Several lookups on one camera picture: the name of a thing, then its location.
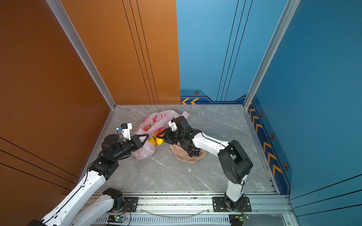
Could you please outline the yellow lemon fruit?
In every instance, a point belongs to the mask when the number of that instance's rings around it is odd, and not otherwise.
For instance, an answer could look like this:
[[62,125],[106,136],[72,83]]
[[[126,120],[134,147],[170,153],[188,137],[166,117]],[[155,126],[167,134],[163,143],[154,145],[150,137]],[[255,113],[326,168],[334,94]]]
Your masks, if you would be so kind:
[[149,142],[154,146],[159,146],[159,145],[162,145],[164,143],[164,140],[163,139],[160,139],[160,138],[157,138],[157,137],[151,137],[149,139]]

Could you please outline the pink printed plastic bag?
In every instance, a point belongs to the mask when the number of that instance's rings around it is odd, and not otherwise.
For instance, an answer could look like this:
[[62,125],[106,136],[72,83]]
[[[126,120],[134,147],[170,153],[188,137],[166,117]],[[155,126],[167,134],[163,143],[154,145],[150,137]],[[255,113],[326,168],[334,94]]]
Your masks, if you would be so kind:
[[149,134],[149,138],[146,139],[146,143],[143,147],[133,153],[135,158],[140,161],[151,157],[156,150],[156,140],[154,136],[160,129],[168,128],[168,122],[177,117],[184,116],[188,118],[189,114],[183,112],[181,115],[175,112],[174,110],[165,110],[162,112],[155,112],[148,116],[135,130],[135,135]]

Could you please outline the orange yellow peach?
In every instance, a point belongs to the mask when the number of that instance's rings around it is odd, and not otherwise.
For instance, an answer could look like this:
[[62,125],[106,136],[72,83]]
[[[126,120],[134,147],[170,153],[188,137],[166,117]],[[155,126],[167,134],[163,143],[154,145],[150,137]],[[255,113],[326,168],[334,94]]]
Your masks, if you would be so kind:
[[165,137],[165,130],[166,129],[160,129],[160,131],[157,133],[156,137],[163,139]]

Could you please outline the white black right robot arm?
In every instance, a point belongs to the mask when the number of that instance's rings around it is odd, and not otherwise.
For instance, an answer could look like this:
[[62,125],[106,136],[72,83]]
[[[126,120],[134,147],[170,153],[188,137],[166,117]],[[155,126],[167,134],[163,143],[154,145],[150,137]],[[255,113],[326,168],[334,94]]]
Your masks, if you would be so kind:
[[243,204],[243,188],[253,167],[253,163],[241,144],[212,138],[200,130],[192,128],[183,116],[171,120],[169,127],[159,132],[156,138],[170,145],[176,145],[184,151],[197,149],[218,157],[222,171],[228,179],[225,192],[225,205],[229,211],[239,211]]

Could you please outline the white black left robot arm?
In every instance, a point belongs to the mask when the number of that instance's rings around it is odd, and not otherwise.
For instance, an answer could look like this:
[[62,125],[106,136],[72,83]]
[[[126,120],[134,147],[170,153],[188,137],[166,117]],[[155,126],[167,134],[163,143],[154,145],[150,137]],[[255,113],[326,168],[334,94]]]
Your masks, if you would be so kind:
[[108,211],[125,211],[123,193],[114,188],[106,189],[101,197],[84,211],[81,208],[119,167],[119,160],[131,154],[148,141],[148,134],[133,135],[121,140],[118,134],[104,138],[98,158],[89,165],[83,179],[50,213],[41,220],[33,219],[30,226],[89,226]]

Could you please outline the beige wavy fruit plate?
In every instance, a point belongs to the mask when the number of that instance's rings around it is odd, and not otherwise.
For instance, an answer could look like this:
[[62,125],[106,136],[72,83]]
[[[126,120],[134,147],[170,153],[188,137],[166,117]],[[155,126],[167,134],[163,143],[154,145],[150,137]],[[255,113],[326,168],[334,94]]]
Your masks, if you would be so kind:
[[207,152],[205,150],[201,149],[199,156],[196,155],[196,156],[190,157],[189,154],[179,146],[170,145],[170,149],[172,150],[176,159],[187,162],[187,163],[194,163],[194,162],[204,158],[207,154]]

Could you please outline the dark purple grape bunch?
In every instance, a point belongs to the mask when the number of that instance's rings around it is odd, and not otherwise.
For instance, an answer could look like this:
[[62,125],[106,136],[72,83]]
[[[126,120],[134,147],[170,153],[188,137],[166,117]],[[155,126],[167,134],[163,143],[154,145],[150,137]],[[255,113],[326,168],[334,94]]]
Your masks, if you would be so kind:
[[201,155],[201,149],[189,146],[187,154],[189,157],[199,157]]

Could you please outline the left green circuit board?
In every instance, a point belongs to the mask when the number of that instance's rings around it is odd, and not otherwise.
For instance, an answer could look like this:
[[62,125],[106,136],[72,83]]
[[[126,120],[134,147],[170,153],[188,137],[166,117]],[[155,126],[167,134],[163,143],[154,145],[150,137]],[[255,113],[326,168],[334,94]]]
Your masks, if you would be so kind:
[[124,223],[126,221],[126,216],[124,215],[109,215],[107,219],[107,223]]

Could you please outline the green circuit board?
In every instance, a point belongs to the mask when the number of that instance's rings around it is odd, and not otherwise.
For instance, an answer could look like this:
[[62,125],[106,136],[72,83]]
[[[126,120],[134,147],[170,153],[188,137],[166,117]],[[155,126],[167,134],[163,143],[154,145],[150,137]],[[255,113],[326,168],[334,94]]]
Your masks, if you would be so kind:
[[240,221],[240,222],[244,222],[245,220],[250,219],[250,217],[248,215],[237,215],[235,217],[236,220]]
[[126,221],[126,216],[124,215],[109,215],[107,219],[107,223],[124,223]]

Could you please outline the right green circuit board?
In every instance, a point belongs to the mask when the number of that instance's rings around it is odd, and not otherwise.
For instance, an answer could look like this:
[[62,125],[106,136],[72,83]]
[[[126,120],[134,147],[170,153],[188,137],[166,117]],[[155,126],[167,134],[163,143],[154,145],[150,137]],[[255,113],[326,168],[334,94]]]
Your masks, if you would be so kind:
[[250,219],[250,217],[248,215],[237,215],[235,217],[236,220],[240,221],[240,222],[244,222],[245,220]]

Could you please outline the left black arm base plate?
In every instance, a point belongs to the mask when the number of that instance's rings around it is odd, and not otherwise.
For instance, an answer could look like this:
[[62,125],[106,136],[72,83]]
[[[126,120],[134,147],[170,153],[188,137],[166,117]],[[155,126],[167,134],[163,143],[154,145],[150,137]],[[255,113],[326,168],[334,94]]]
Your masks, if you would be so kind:
[[135,196],[123,197],[123,206],[119,210],[119,213],[131,212],[135,213],[137,211],[139,198]]

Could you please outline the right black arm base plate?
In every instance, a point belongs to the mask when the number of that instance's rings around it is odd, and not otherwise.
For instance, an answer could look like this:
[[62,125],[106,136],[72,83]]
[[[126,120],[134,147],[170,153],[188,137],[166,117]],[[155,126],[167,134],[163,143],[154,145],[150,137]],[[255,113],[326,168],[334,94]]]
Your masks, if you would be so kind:
[[214,212],[251,212],[251,202],[248,197],[242,196],[236,202],[233,202],[229,197],[213,197]]

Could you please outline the aluminium front rail frame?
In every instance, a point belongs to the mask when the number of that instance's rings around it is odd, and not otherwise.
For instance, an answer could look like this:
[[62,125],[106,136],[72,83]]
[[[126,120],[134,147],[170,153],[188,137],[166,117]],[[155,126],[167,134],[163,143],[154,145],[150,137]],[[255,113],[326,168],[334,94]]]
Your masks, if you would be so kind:
[[[153,192],[125,193],[124,197],[139,198],[137,211],[106,212],[93,226],[297,226],[297,218],[285,195],[247,192],[251,212],[214,212],[213,197],[220,192]],[[250,219],[240,222],[237,215]],[[124,215],[126,221],[107,223],[109,215]]]

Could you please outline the aluminium corner post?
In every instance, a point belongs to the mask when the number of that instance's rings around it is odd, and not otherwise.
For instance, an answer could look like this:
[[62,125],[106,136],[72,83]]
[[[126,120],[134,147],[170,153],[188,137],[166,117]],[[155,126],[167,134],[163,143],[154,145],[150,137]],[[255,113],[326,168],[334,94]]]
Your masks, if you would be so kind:
[[89,55],[84,43],[82,42],[76,28],[74,27],[71,19],[69,18],[65,8],[59,0],[47,0],[46,1],[50,9],[52,10],[57,21],[61,25],[63,31],[68,37],[69,41],[73,45],[73,48],[80,57],[82,63],[86,67],[99,91],[103,95],[103,98],[107,102],[111,110],[116,108],[116,103],[113,100],[105,82],[103,81],[98,69],[96,68],[91,56]]
[[244,101],[244,110],[248,110],[299,4],[300,0],[287,1]]

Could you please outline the right aluminium corner post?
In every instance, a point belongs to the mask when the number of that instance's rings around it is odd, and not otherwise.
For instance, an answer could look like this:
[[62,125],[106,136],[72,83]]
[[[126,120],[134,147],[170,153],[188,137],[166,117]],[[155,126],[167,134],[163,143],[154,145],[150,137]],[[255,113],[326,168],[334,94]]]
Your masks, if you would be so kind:
[[244,110],[248,110],[299,4],[300,0],[287,1],[244,101]]

